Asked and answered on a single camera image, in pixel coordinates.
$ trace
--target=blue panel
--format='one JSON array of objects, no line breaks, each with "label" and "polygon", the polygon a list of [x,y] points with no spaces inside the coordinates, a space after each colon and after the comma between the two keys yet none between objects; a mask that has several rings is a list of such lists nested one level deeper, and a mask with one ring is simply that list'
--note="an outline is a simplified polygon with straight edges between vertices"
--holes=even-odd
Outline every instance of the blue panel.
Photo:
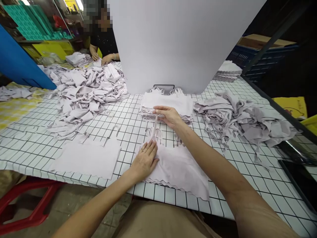
[{"label": "blue panel", "polygon": [[56,85],[0,25],[0,72],[12,81],[33,87],[55,89]]}]

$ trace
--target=floor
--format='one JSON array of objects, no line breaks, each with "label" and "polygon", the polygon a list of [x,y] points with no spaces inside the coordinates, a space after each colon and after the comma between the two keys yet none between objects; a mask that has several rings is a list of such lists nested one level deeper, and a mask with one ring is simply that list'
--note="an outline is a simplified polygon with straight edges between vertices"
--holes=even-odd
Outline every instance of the floor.
[{"label": "floor", "polygon": [[[41,196],[45,191],[32,191],[28,194],[32,195],[32,201],[34,202],[33,196]],[[66,184],[56,193],[56,196],[50,207],[50,214],[48,218],[39,226],[30,227],[17,232],[9,233],[2,238],[46,238],[51,237],[54,232],[65,222],[68,218],[79,210],[86,202],[92,199],[95,195],[100,193],[101,190],[92,187],[86,187],[82,185]],[[28,206],[25,205],[26,199],[23,200],[23,207],[20,207],[17,211],[13,220],[19,220],[30,215]],[[125,194],[99,225],[94,238],[108,238],[112,237],[116,227],[118,226],[121,215],[127,210],[131,203],[131,195]]]}]

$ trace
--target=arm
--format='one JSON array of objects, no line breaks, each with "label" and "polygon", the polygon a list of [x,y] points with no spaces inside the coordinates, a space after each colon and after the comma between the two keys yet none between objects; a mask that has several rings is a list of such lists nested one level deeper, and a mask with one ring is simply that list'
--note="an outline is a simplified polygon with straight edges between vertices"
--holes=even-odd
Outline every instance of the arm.
[{"label": "arm", "polygon": [[162,118],[186,145],[198,165],[224,195],[236,220],[240,237],[298,237],[253,189],[245,177],[221,154],[205,143],[177,111],[156,106]]},{"label": "arm", "polygon": [[131,167],[113,184],[91,199],[70,217],[53,235],[53,238],[91,237],[112,206],[134,184],[146,178],[155,168],[158,159],[153,159],[158,147],[156,142],[145,143]]},{"label": "arm", "polygon": [[120,60],[119,53],[108,54],[102,58],[101,65],[108,64],[111,60]]},{"label": "arm", "polygon": [[98,51],[98,46],[94,46],[94,45],[90,44],[89,50],[90,50],[92,59],[93,59],[94,61],[98,60],[98,59],[99,59],[99,55],[98,55],[98,53],[97,53],[97,51]]}]

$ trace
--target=grid tablecloth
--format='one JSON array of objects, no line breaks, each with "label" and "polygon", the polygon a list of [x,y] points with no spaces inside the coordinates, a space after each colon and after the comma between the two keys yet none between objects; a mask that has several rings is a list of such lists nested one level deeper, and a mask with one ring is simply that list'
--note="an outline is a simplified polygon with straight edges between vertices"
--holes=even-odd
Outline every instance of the grid tablecloth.
[{"label": "grid tablecloth", "polygon": [[[274,110],[269,102],[262,98],[246,81],[238,79],[235,82],[211,81],[202,94],[191,94],[193,100],[208,99],[215,96],[216,92],[231,90],[241,99],[249,99],[259,106]],[[0,132],[0,169],[14,170],[25,175],[31,175],[57,181],[82,184],[86,186],[108,187],[118,179],[131,165],[135,157],[134,150],[143,144],[146,128],[153,126],[152,122],[145,121],[138,115],[140,102],[143,95],[130,95],[129,98],[107,106],[107,111],[114,111],[114,117],[98,115],[93,120],[86,122],[81,131],[90,133],[90,139],[102,141],[109,135],[112,127],[121,126],[118,139],[121,141],[121,152],[116,163],[111,180],[105,180],[80,173],[53,173],[49,172],[52,161],[59,157],[65,140],[58,141],[49,132],[24,140],[15,139],[14,136],[21,131],[19,126],[43,126],[54,121],[57,117],[56,103],[58,98],[44,99],[35,109],[32,109],[17,123],[10,125]],[[176,134],[166,124],[159,124],[162,138],[166,146],[173,147]],[[254,189],[266,200],[273,210],[300,236],[313,237],[317,232],[317,216],[312,214],[303,199],[299,196],[294,186],[277,162],[287,156],[277,147],[261,145],[260,159],[271,166],[268,172],[258,164],[254,164],[255,147],[246,139],[237,137],[229,143],[229,149],[222,151],[222,146],[204,131],[204,121],[201,114],[195,113],[191,128],[210,146],[230,161],[250,182]],[[316,153],[316,145],[304,136],[296,136],[296,141],[301,143],[312,153]],[[317,168],[308,168],[309,172],[317,179]],[[159,202],[211,213],[220,217],[233,219],[230,208],[224,196],[215,184],[209,181],[209,202],[196,198],[186,192],[157,184],[141,182],[133,186],[128,193],[136,196],[153,199]]]}]

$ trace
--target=beige pants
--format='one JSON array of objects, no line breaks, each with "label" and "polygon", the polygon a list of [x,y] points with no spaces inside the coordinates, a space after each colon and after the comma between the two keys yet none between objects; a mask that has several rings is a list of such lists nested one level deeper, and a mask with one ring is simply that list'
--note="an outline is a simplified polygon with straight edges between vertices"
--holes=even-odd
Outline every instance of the beige pants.
[{"label": "beige pants", "polygon": [[164,203],[135,199],[121,217],[114,237],[221,238],[193,211]]}]

